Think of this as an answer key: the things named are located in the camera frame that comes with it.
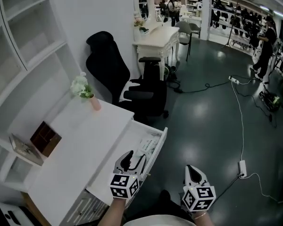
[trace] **chair wheel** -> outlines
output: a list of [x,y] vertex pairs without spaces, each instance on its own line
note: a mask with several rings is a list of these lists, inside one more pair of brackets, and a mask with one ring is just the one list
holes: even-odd
[[168,118],[168,117],[169,117],[169,111],[164,111],[163,117],[164,117],[165,119]]

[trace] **flower vase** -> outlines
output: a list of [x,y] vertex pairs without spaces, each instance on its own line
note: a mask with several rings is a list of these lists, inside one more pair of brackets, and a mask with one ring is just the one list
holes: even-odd
[[102,108],[99,100],[95,96],[91,97],[89,99],[89,101],[90,101],[92,107],[94,108],[94,110],[99,111]]
[[138,40],[140,40],[142,38],[139,27],[134,27],[133,32],[134,32],[134,41],[135,42],[137,42]]

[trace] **open drawer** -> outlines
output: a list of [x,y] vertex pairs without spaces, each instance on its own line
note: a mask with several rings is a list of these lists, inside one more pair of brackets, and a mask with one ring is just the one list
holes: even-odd
[[[157,136],[158,142],[154,147],[153,153],[151,153],[149,159],[146,161],[145,169],[141,175],[141,179],[144,181],[151,170],[162,145],[164,144],[166,134],[167,128],[165,128],[164,131],[161,131],[133,120],[130,121],[107,155],[107,159],[103,166],[99,167],[98,173],[91,179],[86,189],[104,203],[110,205],[113,197],[109,188],[109,179],[111,173],[113,173],[115,162],[120,158],[120,156],[130,150],[133,150],[134,155],[136,155],[138,149],[141,147],[143,139],[151,136]],[[135,165],[137,160],[138,158],[133,157],[131,160],[131,167]]]

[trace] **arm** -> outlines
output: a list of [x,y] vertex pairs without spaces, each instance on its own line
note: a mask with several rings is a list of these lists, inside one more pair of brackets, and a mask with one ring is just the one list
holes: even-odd
[[269,41],[268,38],[261,37],[261,36],[258,36],[258,39],[259,39],[259,40],[262,40],[262,41],[264,41],[264,42],[268,42],[268,41]]
[[197,226],[214,226],[207,211],[199,211],[197,213],[193,213],[192,217]]
[[113,199],[110,208],[108,209],[98,226],[120,226],[125,210],[125,205],[126,199]]

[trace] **ceiling light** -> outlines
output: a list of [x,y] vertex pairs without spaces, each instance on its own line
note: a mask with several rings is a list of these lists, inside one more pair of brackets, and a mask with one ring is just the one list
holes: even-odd
[[279,13],[279,12],[277,12],[277,11],[274,11],[274,13],[277,14],[278,16],[280,16],[280,17],[283,17],[283,14],[282,14],[282,13]]
[[267,7],[260,6],[260,8],[262,8],[263,10],[269,11],[269,9]]

